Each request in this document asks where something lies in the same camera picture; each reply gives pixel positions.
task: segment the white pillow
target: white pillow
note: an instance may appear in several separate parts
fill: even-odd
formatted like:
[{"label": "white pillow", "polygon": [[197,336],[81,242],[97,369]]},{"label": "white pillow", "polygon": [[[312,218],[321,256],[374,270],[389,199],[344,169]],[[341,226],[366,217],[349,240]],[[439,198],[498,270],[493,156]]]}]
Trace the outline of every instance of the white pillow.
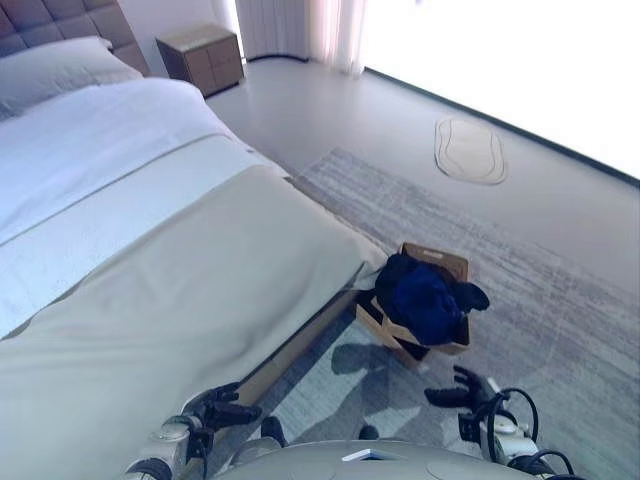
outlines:
[{"label": "white pillow", "polygon": [[111,54],[110,46],[111,42],[100,37],[81,37],[0,58],[0,120],[89,85],[142,78]]}]

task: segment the cardboard box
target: cardboard box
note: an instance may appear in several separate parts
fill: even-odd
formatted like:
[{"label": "cardboard box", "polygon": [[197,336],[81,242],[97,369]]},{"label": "cardboard box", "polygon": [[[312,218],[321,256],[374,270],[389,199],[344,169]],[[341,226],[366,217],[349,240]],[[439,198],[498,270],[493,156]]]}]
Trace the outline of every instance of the cardboard box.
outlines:
[{"label": "cardboard box", "polygon": [[[417,260],[431,264],[440,271],[448,282],[454,280],[466,282],[468,280],[469,262],[465,258],[412,243],[404,243],[400,251]],[[432,348],[448,355],[457,355],[469,348],[471,343],[471,325],[467,315],[454,331],[451,343],[420,344],[406,327],[393,323],[384,314],[373,291],[363,292],[358,297],[356,318],[367,325],[382,343],[393,350],[399,359],[410,368],[419,365]]]}]

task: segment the gray bedspread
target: gray bedspread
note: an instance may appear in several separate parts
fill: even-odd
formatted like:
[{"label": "gray bedspread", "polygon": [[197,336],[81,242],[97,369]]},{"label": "gray bedspread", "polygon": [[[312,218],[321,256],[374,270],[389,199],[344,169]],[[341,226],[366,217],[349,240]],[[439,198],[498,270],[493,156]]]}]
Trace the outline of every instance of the gray bedspread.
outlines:
[{"label": "gray bedspread", "polygon": [[2,477],[117,476],[190,396],[245,377],[385,259],[271,169],[245,170],[0,342]]}]

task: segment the navy blue fabric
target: navy blue fabric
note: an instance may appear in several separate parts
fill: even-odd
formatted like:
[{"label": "navy blue fabric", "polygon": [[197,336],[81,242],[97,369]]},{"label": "navy blue fabric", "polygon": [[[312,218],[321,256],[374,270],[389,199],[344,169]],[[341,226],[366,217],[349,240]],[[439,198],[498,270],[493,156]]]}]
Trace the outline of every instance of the navy blue fabric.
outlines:
[{"label": "navy blue fabric", "polygon": [[451,290],[426,265],[419,265],[398,281],[393,304],[405,326],[423,345],[450,342],[455,326],[462,320]]},{"label": "navy blue fabric", "polygon": [[402,254],[389,257],[376,280],[375,293],[388,317],[407,327],[423,345],[451,342],[465,312],[489,306],[489,299],[475,285],[450,286],[429,264]]}]

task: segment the gray headboard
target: gray headboard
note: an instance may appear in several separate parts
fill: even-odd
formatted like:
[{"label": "gray headboard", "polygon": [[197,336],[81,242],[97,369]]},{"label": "gray headboard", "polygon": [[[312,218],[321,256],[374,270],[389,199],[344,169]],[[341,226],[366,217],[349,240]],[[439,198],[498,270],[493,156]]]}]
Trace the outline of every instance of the gray headboard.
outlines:
[{"label": "gray headboard", "polygon": [[118,58],[149,74],[117,0],[0,0],[0,57],[89,35],[110,40]]}]

